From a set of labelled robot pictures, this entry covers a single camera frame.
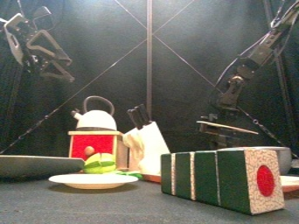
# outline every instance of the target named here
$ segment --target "white plate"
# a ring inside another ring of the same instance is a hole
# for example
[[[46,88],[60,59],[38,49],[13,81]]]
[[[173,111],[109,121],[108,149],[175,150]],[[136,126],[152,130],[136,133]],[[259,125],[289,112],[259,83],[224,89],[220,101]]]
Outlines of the white plate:
[[[108,189],[137,181],[137,177],[119,174],[66,174],[50,177],[49,181],[78,189]]]
[[[299,177],[280,176],[284,193],[299,190]]]

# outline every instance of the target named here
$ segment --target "wooden board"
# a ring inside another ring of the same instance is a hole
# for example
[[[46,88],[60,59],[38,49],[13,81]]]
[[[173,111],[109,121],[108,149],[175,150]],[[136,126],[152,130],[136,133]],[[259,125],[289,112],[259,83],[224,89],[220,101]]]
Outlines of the wooden board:
[[[223,125],[223,124],[219,124],[219,123],[215,123],[215,122],[197,121],[196,123],[204,123],[204,124],[207,124],[212,127],[217,127],[217,128],[227,129],[227,130],[235,130],[235,131],[239,131],[239,132],[245,132],[245,133],[257,135],[257,132],[255,132],[252,130],[240,129],[240,128],[236,128],[236,127],[232,127],[232,126],[228,126],[228,125]]]

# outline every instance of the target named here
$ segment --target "green fruit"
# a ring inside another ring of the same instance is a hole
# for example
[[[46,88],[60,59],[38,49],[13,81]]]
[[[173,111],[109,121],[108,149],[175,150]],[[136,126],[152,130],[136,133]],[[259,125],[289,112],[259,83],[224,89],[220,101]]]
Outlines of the green fruit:
[[[109,153],[96,153],[85,161],[82,171],[85,173],[101,174],[116,169],[116,159]]]

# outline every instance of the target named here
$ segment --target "toy kettle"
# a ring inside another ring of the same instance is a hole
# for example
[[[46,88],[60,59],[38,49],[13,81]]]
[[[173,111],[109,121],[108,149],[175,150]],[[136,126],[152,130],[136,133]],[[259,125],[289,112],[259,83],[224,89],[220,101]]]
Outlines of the toy kettle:
[[[99,100],[104,102],[109,107],[109,113],[103,110],[88,111],[89,100]],[[115,106],[111,101],[100,96],[92,95],[82,102],[82,112],[81,115],[77,110],[70,111],[70,115],[78,120],[76,130],[116,130],[117,125],[112,117],[115,114]]]

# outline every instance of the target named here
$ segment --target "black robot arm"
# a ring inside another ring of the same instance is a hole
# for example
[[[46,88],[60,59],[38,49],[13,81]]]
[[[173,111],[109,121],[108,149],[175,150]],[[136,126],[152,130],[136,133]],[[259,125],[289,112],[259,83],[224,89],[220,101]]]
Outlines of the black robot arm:
[[[241,88],[253,77],[255,71],[267,64],[273,56],[275,49],[296,22],[297,14],[299,2],[289,7],[279,22],[275,23],[269,32],[253,47],[251,54],[245,58],[236,60],[232,76],[228,79],[228,90],[219,95],[216,102],[220,109],[237,110]]]

